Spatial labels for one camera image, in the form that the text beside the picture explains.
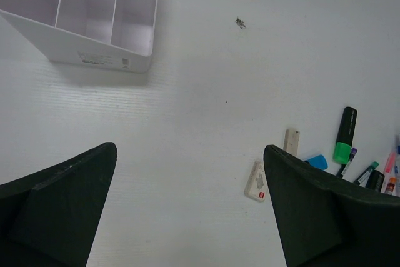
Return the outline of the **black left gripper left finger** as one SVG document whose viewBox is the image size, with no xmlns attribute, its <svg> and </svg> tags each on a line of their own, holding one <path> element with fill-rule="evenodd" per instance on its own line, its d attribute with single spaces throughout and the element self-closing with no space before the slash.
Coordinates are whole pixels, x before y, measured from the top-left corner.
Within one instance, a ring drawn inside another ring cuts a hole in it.
<svg viewBox="0 0 400 267">
<path fill-rule="evenodd" d="M 86 266 L 118 158 L 106 142 L 1 185 L 1 266 Z"/>
</svg>

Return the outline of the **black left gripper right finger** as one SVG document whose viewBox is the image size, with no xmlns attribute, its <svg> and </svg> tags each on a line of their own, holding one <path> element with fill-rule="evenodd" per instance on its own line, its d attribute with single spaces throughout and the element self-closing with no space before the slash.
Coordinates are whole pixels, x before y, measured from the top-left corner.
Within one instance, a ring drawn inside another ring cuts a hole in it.
<svg viewBox="0 0 400 267">
<path fill-rule="evenodd" d="M 399 266 L 399 198 L 264 150 L 287 266 Z"/>
</svg>

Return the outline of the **teal cap pen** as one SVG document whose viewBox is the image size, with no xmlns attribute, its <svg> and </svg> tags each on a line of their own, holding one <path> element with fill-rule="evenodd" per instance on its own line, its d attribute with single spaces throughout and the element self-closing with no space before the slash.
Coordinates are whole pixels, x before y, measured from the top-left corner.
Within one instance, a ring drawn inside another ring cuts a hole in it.
<svg viewBox="0 0 400 267">
<path fill-rule="evenodd" d="M 360 186 L 367 181 L 372 172 L 379 166 L 377 161 L 373 161 L 354 181 L 353 183 Z"/>
</svg>

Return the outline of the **yellow cap black highlighter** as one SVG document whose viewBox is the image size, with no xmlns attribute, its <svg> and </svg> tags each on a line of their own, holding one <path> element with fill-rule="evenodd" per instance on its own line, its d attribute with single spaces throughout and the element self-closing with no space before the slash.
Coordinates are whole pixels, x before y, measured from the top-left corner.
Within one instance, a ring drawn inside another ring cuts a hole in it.
<svg viewBox="0 0 400 267">
<path fill-rule="evenodd" d="M 381 192 L 384 178 L 385 176 L 383 173 L 378 170 L 374 170 L 367 181 L 366 188 L 373 191 Z"/>
</svg>

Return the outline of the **purple cap pen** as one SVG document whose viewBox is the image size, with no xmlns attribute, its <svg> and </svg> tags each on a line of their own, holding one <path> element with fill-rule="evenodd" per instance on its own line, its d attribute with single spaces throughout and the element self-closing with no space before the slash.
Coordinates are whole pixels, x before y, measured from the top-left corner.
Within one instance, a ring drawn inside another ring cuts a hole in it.
<svg viewBox="0 0 400 267">
<path fill-rule="evenodd" d="M 349 158 L 348 158 L 348 162 L 346 164 L 342 164 L 339 171 L 336 173 L 336 176 L 338 178 L 343 178 L 344 175 L 346 174 L 347 170 L 349 169 L 354 157 L 356 156 L 358 152 L 357 148 L 353 148 L 350 152 Z"/>
</svg>

